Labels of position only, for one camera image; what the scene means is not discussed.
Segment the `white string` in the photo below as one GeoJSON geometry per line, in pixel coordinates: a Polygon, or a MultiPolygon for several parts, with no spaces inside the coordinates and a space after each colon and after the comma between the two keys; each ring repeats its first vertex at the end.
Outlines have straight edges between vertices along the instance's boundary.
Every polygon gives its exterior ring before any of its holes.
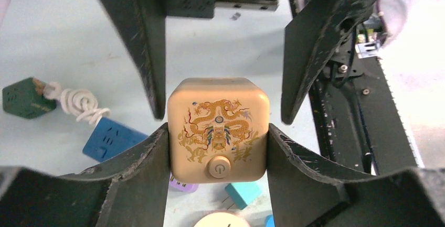
{"type": "Polygon", "coordinates": [[[44,97],[49,100],[58,100],[66,114],[76,116],[76,121],[88,121],[90,125],[97,126],[102,117],[110,114],[108,108],[98,108],[96,97],[84,89],[65,89],[58,82],[51,82],[44,88],[44,97]]]}

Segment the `peach-colored object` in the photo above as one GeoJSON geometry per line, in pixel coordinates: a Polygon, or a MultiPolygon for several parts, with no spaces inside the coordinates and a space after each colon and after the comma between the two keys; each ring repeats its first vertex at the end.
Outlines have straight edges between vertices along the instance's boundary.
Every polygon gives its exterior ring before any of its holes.
{"type": "Polygon", "coordinates": [[[269,99],[252,82],[186,79],[167,106],[171,169],[178,181],[243,182],[264,175],[269,99]]]}
{"type": "Polygon", "coordinates": [[[249,223],[228,212],[216,212],[203,217],[195,227],[250,227],[249,223]]]}

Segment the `dark green block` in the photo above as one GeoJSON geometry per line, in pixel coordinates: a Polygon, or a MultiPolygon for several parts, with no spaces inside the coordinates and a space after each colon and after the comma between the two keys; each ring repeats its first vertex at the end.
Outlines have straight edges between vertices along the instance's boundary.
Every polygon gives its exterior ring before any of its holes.
{"type": "Polygon", "coordinates": [[[43,97],[45,83],[30,77],[3,88],[3,110],[22,118],[36,118],[56,108],[43,97]]]}

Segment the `yellow round object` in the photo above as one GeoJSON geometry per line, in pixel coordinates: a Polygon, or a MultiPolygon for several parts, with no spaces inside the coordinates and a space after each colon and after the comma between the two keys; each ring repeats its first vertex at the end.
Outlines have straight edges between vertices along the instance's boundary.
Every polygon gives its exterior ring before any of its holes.
{"type": "Polygon", "coordinates": [[[209,173],[215,178],[224,178],[230,174],[230,161],[224,156],[216,156],[209,161],[209,173]]]}
{"type": "Polygon", "coordinates": [[[249,223],[228,212],[216,212],[203,217],[195,227],[250,227],[249,223]]]}

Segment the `dragon pattern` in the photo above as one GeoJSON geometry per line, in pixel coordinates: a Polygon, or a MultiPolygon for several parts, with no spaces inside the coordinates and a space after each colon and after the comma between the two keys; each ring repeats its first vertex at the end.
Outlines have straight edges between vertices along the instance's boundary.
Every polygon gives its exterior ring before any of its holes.
{"type": "Polygon", "coordinates": [[[254,132],[249,123],[249,108],[241,108],[239,100],[194,102],[193,106],[193,115],[189,109],[178,135],[179,144],[191,154],[188,160],[202,163],[209,151],[222,153],[231,147],[234,162],[247,161],[253,141],[258,139],[258,131],[254,132]]]}

